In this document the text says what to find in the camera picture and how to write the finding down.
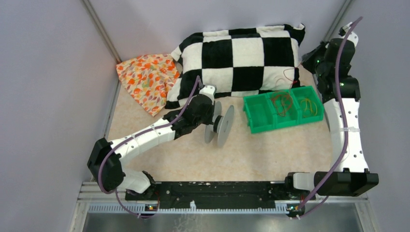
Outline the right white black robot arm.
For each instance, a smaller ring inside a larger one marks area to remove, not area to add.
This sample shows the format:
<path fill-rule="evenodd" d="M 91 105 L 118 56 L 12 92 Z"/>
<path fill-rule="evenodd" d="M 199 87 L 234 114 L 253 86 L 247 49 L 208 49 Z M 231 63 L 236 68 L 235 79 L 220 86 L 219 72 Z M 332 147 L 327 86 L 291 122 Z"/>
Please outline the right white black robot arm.
<path fill-rule="evenodd" d="M 360 87 L 348 74 L 358 37 L 345 42 L 338 57 L 341 38 L 321 42 L 302 56 L 302 66 L 317 77 L 317 89 L 322 97 L 330 130 L 335 168 L 317 190 L 322 196 L 360 196 L 379 183 L 377 173 L 371 173 L 364 158 L 358 110 Z"/>

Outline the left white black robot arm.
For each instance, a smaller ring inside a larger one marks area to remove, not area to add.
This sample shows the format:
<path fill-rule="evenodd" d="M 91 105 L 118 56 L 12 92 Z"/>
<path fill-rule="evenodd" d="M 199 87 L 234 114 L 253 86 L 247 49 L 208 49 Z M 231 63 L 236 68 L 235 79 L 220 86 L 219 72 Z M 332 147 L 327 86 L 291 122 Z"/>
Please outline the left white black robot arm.
<path fill-rule="evenodd" d="M 155 194 L 152 176 L 145 171 L 127 170 L 127 163 L 162 143 L 190 134 L 201 124 L 213 126 L 218 113 L 221 113 L 221 103 L 199 94 L 182 109 L 168 112 L 134 134 L 112 141 L 97 140 L 87 167 L 103 193 L 127 189 L 149 200 Z"/>

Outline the grey perforated cable spool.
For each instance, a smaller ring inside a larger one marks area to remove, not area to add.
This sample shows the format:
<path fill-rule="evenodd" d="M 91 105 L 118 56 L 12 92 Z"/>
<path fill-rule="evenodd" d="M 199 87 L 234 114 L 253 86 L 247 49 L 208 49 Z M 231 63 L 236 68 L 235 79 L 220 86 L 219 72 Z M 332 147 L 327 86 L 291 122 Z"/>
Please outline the grey perforated cable spool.
<path fill-rule="evenodd" d="M 234 122 L 234 106 L 230 105 L 226 113 L 222 114 L 221 102 L 215 102 L 212 125 L 205 126 L 205 143 L 209 144 L 215 137 L 217 146 L 223 147 L 228 139 Z"/>

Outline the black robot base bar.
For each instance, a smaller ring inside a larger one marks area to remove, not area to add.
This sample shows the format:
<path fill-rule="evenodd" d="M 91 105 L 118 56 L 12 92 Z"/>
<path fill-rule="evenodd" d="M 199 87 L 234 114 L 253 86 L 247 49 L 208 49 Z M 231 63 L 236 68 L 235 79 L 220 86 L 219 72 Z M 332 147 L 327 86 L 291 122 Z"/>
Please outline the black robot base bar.
<path fill-rule="evenodd" d="M 127 192 L 127 201 L 154 201 L 160 209 L 185 209 L 194 202 L 198 209 L 273 209 L 276 201 L 300 201 L 308 190 L 285 182 L 158 182 L 144 193 Z"/>

